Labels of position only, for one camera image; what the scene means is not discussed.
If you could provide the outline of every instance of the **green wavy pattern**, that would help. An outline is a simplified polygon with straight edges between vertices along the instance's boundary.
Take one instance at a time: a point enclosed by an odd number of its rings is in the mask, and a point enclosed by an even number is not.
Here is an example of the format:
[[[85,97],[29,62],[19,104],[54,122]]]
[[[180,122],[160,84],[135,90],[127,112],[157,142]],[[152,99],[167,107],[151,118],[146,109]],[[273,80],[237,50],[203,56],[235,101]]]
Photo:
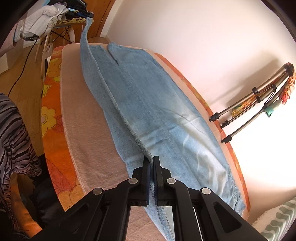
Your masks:
[[[296,197],[279,207],[273,219],[261,234],[268,241],[280,241],[296,218]]]

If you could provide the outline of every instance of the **bracelet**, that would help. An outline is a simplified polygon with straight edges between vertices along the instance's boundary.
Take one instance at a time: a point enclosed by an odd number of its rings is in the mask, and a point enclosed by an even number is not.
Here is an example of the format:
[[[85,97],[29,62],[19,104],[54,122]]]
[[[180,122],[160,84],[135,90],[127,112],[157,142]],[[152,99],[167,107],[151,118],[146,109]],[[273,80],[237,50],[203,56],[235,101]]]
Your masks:
[[[25,25],[25,20],[23,19],[23,21],[22,21],[22,25],[21,25],[21,27],[20,27],[20,38],[21,38],[21,39],[23,39],[22,32],[23,32],[23,30],[24,30],[24,25]]]

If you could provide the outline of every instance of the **white and green patterned fabric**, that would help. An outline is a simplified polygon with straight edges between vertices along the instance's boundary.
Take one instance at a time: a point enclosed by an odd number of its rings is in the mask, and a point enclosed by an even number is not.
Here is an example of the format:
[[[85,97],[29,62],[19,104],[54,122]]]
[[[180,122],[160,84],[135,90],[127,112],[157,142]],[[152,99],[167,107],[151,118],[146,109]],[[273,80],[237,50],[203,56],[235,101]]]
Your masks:
[[[280,241],[296,218],[296,197],[263,213],[252,226],[268,241]]]

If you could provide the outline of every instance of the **white glove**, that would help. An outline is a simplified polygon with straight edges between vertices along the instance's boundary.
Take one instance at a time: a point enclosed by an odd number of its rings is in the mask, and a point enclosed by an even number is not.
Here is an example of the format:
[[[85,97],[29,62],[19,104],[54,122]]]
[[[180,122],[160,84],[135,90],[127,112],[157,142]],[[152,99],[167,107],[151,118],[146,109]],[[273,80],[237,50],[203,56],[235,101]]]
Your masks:
[[[62,14],[66,12],[68,9],[62,4],[40,8],[29,17],[19,21],[15,30],[14,42],[25,38],[30,32],[39,37],[46,36],[57,24],[57,21],[62,20]]]

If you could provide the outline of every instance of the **person's arm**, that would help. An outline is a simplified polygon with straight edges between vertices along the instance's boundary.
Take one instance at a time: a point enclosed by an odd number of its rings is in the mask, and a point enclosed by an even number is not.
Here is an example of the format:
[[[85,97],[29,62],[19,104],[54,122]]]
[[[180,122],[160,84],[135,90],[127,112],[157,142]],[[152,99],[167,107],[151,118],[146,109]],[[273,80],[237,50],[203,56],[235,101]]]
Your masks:
[[[34,12],[29,17],[20,20],[10,31],[6,40],[0,48],[0,57],[13,49],[16,43],[25,38],[34,29],[34,33],[39,37],[50,33],[58,20],[62,19],[62,14],[68,9],[64,5],[44,6]]]

